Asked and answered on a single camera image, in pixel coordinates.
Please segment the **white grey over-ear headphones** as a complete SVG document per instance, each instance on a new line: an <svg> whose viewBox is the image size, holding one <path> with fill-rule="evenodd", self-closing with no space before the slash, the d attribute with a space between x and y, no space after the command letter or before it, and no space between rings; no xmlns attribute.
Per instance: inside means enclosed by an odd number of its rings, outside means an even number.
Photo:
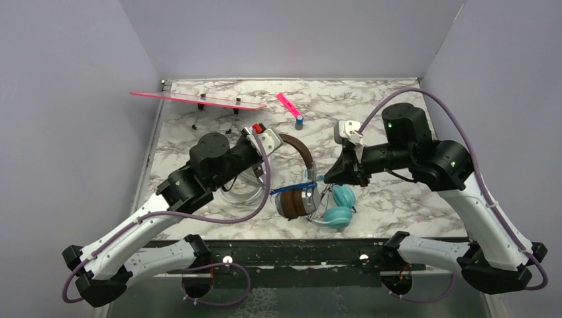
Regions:
<svg viewBox="0 0 562 318"><path fill-rule="evenodd" d="M265 181L267 174L261 170L248 169L237 176L236 180L222 186L217 194L223 201L233 205L252 205L265 198Z"/></svg>

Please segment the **teal cat-ear headphones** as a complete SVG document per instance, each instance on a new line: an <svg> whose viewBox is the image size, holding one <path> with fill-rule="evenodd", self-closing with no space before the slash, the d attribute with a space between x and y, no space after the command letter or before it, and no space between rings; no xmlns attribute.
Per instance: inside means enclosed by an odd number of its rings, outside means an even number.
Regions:
<svg viewBox="0 0 562 318"><path fill-rule="evenodd" d="M306 217L310 223L329 227L340 231L348 227L357 212L355 209L355 193L348 185L327 185L321 192L321 198L330 196L334 206L326 206L320 219L315 217L315 213Z"/></svg>

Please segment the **blue wired earbuds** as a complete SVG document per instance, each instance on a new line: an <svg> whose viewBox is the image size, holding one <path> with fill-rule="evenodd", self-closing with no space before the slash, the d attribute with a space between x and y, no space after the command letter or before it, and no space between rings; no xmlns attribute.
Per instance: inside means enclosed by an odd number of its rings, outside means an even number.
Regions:
<svg viewBox="0 0 562 318"><path fill-rule="evenodd" d="M305 193L307 192L313 193L315 190L318 189L318 183L323 182L324 179L325 176L323 174L311 178L308 175L308 171L305 170L302 176L302 182L270 189L267 192L267 194L269 196L280 195L281 193L287 192L289 190L302 190Z"/></svg>

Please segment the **brown over-ear headphones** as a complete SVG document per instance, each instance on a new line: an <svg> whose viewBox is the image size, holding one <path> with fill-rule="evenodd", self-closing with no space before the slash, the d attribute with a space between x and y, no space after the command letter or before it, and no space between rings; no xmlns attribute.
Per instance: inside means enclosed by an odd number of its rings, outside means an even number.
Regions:
<svg viewBox="0 0 562 318"><path fill-rule="evenodd" d="M276 210L287 220L307 217L316 212L321 200L317 188L315 161L309 148L298 138L280 133L281 140L292 146L301 156L306 167L307 180L300 184L287 185L270 191Z"/></svg>

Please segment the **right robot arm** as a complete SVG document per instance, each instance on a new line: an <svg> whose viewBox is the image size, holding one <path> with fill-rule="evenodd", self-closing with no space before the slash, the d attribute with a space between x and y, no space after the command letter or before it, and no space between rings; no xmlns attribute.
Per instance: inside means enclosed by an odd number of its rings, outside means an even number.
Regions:
<svg viewBox="0 0 562 318"><path fill-rule="evenodd" d="M357 121L339 121L334 139L342 151L325 174L328 184L367 186L379 172L407 169L413 181L425 184L454 209L472 236L471 242L445 242L399 231L382 245L380 261L397 270L424 264L460 275L486 294L525 290L530 265L542 261L547 249L531 242L486 201L469 151L453 140L435 140L423 109L396 103L382 112L387 141L365 146Z"/></svg>

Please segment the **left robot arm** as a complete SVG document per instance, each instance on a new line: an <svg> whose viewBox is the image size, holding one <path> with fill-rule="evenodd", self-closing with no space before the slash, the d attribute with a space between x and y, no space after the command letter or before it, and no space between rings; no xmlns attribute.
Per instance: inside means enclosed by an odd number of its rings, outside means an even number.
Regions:
<svg viewBox="0 0 562 318"><path fill-rule="evenodd" d="M234 146L224 134L205 134L191 148L187 163L173 171L122 223L86 246L71 245L63 250L70 275L62 287L62 300L74 302L68 290L75 286L78 301L102 307L141 280L173 270L200 272L210 268L210 251L199 235L190 234L163 248L146 245L184 219L233 225L256 217L266 205L266 198L252 213L236 219L204 217L197 211L213 201L220 187L250 168L264 168L264 186L269 188L269 156L282 143L272 129L246 128Z"/></svg>

